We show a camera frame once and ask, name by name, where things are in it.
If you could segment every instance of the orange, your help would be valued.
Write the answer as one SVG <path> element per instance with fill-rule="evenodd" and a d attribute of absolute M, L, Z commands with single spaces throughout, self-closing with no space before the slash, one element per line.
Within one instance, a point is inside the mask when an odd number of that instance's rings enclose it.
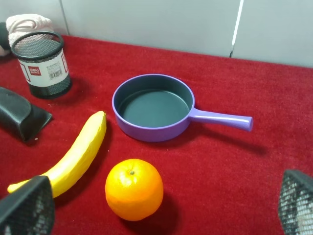
<path fill-rule="evenodd" d="M 138 221 L 153 214 L 163 199 L 163 182 L 157 169 L 140 159 L 120 162 L 109 172 L 106 200 L 119 217 Z"/>

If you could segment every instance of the white cloth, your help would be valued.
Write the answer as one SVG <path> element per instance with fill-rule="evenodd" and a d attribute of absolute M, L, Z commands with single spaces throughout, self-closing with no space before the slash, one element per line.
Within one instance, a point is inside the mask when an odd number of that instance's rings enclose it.
<path fill-rule="evenodd" d="M 38 31 L 54 32 L 52 21 L 37 14 L 22 14 L 11 16 L 6 20 L 6 29 L 9 32 L 10 46 L 21 36 Z"/>

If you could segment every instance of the black object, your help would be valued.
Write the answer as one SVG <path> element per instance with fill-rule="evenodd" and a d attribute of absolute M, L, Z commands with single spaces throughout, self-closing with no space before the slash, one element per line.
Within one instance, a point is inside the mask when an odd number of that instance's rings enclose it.
<path fill-rule="evenodd" d="M 40 66 L 43 62 L 51 62 L 52 59 L 56 57 L 62 57 L 64 41 L 60 34 L 54 32 L 32 32 L 26 35 L 23 35 L 18 40 L 16 40 L 12 45 L 12 53 L 18 57 L 21 66 L 23 62 L 31 63 L 32 67 Z M 38 86 L 36 83 L 32 84 L 30 79 L 31 72 L 28 66 L 24 66 L 26 73 L 26 80 L 30 88 L 30 92 L 38 98 L 56 98 L 67 93 L 71 88 L 71 79 L 69 73 L 64 78 L 64 80 L 51 85 L 55 78 L 63 76 L 67 73 L 67 65 L 60 62 L 59 66 L 56 66 L 53 62 L 46 66 L 44 69 L 47 70 L 47 67 L 51 67 L 52 70 L 49 70 L 49 74 L 45 77 L 40 75 L 42 79 L 46 81 L 44 86 Z"/>
<path fill-rule="evenodd" d="M 0 234 L 48 235 L 54 210 L 49 178 L 36 176 L 0 201 Z"/>
<path fill-rule="evenodd" d="M 6 29 L 5 22 L 0 22 L 0 47 L 4 50 L 10 49 L 9 33 Z"/>
<path fill-rule="evenodd" d="M 286 235 L 313 235 L 313 179 L 286 170 L 279 195 L 278 216 Z"/>
<path fill-rule="evenodd" d="M 0 87 L 0 125 L 23 141 L 35 137 L 51 118 L 52 115 L 46 110 Z"/>

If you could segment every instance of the pan rim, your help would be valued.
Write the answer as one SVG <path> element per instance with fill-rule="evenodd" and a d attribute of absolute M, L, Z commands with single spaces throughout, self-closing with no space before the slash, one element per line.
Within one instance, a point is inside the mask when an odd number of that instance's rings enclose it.
<path fill-rule="evenodd" d="M 163 77 L 168 77 L 168 78 L 171 78 L 181 84 L 183 84 L 189 91 L 189 93 L 191 94 L 191 97 L 192 97 L 192 106 L 191 106 L 191 109 L 189 110 L 188 114 L 182 118 L 181 120 L 179 120 L 178 122 L 175 122 L 171 125 L 167 125 L 167 126 L 162 126 L 162 127 L 144 127 L 144 126 L 138 126 L 138 125 L 135 125 L 127 120 L 125 120 L 117 111 L 115 105 L 114 105 L 114 100 L 115 100 L 115 95 L 116 93 L 118 92 L 118 90 L 124 86 L 126 83 L 132 81 L 132 80 L 135 80 L 135 79 L 138 79 L 140 77 L 144 77 L 144 76 L 163 76 Z M 134 128 L 138 128 L 138 129 L 142 129 L 142 130 L 162 130 L 162 129 L 167 129 L 167 128 L 171 128 L 173 126 L 177 126 L 179 125 L 180 123 L 186 121 L 186 119 L 188 119 L 188 117 L 190 116 L 190 112 L 194 109 L 195 107 L 195 96 L 192 92 L 192 90 L 190 89 L 190 87 L 188 87 L 183 81 L 179 80 L 178 78 L 175 78 L 175 77 L 172 77 L 172 76 L 169 76 L 169 75 L 166 75 L 166 74 L 161 74 L 161 73 L 147 73 L 147 74 L 142 74 L 142 75 L 138 75 L 138 76 L 135 76 L 135 77 L 132 77 L 128 80 L 126 80 L 125 82 L 123 82 L 122 84 L 120 84 L 117 89 L 115 90 L 114 94 L 113 94 L 113 97 L 112 97 L 112 107 L 113 107 L 113 110 L 114 110 L 114 113 L 115 115 L 122 121 L 124 122 L 125 124 L 131 126 L 131 127 L 134 127 Z"/>

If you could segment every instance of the pan handle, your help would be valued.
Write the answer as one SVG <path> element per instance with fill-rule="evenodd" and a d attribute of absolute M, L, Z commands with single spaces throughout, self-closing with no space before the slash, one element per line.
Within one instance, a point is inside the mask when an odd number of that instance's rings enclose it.
<path fill-rule="evenodd" d="M 214 112 L 201 111 L 195 108 L 193 108 L 189 113 L 189 119 L 191 121 L 197 122 L 221 124 L 249 132 L 253 127 L 252 117 L 219 114 Z"/>

